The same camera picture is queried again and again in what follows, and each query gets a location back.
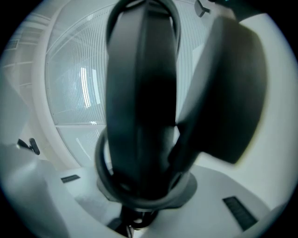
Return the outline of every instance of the black ring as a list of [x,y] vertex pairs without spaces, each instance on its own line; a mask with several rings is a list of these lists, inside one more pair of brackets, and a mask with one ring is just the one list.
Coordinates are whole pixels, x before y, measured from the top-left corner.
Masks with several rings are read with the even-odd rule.
[[107,142],[107,129],[105,128],[97,141],[95,149],[95,166],[106,190],[123,205],[141,212],[161,210],[169,206],[184,190],[189,180],[189,173],[185,173],[178,184],[163,198],[147,200],[128,194],[108,171],[104,159],[104,145]]
[[[110,16],[108,18],[108,24],[107,24],[107,31],[106,31],[106,44],[108,46],[112,31],[114,29],[114,26],[118,20],[119,14],[125,9],[125,7],[136,0],[121,0],[119,1],[113,8],[113,10],[110,13]],[[173,19],[173,28],[176,40],[178,42],[177,44],[177,57],[179,54],[180,49],[180,41],[181,41],[181,25],[180,25],[180,18],[178,10],[173,3],[172,0],[154,0],[158,3],[160,3],[170,14],[170,16]]]

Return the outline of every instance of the ceiling vent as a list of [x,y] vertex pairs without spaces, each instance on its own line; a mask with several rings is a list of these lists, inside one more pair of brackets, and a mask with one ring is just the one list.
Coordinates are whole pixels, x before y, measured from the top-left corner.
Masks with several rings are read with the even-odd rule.
[[8,41],[5,50],[16,50],[18,47],[19,40],[10,40]]

